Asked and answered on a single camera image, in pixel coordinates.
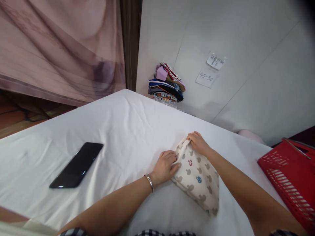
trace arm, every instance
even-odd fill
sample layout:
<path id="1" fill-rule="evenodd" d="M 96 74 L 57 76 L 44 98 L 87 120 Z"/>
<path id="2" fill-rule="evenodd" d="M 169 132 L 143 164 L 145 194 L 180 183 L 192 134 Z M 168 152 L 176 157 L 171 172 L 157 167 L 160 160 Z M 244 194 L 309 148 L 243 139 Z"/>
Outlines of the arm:
<path id="1" fill-rule="evenodd" d="M 204 155 L 247 215 L 255 236 L 269 235 L 276 229 L 307 235 L 293 215 L 247 175 L 209 147 L 198 132 L 188 134 L 193 148 Z"/>
<path id="2" fill-rule="evenodd" d="M 181 166 L 179 163 L 171 166 L 175 161 L 174 151 L 161 153 L 153 172 L 149 174 L 154 188 L 174 176 Z M 76 227 L 86 231 L 88 236 L 117 234 L 151 192 L 151 185 L 143 176 L 99 200 L 66 224 L 57 235 Z"/>

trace pink curtain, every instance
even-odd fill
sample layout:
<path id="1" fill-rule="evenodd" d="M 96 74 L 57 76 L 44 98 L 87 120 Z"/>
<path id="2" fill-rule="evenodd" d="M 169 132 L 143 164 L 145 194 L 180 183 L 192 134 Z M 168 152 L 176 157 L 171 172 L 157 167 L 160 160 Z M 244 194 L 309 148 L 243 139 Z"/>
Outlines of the pink curtain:
<path id="1" fill-rule="evenodd" d="M 0 88 L 82 106 L 126 87 L 119 1 L 0 0 Z"/>

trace white paper sign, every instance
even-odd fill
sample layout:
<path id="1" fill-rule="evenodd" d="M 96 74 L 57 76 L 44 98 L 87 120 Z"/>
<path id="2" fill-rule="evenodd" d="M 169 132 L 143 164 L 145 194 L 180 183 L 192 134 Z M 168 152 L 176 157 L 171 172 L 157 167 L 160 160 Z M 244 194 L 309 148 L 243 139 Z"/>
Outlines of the white paper sign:
<path id="1" fill-rule="evenodd" d="M 216 79 L 220 77 L 218 71 L 214 71 L 209 67 L 202 68 L 197 76 L 196 83 L 211 88 Z"/>
<path id="2" fill-rule="evenodd" d="M 225 62 L 224 59 L 221 59 L 214 54 L 211 54 L 211 56 L 207 60 L 207 63 L 217 70 L 221 69 L 224 62 Z"/>

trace stack of folded clothes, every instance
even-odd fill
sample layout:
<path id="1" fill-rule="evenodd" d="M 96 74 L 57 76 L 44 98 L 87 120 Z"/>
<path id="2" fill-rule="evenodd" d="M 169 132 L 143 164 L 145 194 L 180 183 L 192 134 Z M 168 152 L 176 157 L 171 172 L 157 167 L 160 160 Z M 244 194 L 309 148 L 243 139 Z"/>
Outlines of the stack of folded clothes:
<path id="1" fill-rule="evenodd" d="M 149 80 L 148 90 L 148 94 L 152 94 L 154 100 L 177 108 L 177 103 L 184 99 L 185 90 L 186 87 L 181 78 L 174 73 L 170 66 L 164 62 L 157 65 L 154 79 Z"/>

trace right hand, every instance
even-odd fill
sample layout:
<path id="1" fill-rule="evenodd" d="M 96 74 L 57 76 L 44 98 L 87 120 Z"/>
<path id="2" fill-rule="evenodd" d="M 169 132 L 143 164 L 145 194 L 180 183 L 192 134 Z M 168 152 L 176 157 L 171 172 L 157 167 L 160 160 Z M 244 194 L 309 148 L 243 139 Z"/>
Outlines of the right hand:
<path id="1" fill-rule="evenodd" d="M 172 166 L 175 161 L 176 153 L 172 150 L 164 151 L 160 154 L 152 173 L 149 174 L 154 188 L 170 180 L 178 171 L 181 163 L 176 163 Z"/>
<path id="2" fill-rule="evenodd" d="M 201 134 L 199 134 L 197 131 L 194 131 L 193 133 L 189 133 L 187 136 L 187 139 L 191 140 L 191 142 L 190 142 L 191 145 L 201 155 L 205 156 L 209 152 L 213 151 L 213 149 L 211 147 L 209 147 L 209 145 L 203 139 Z"/>

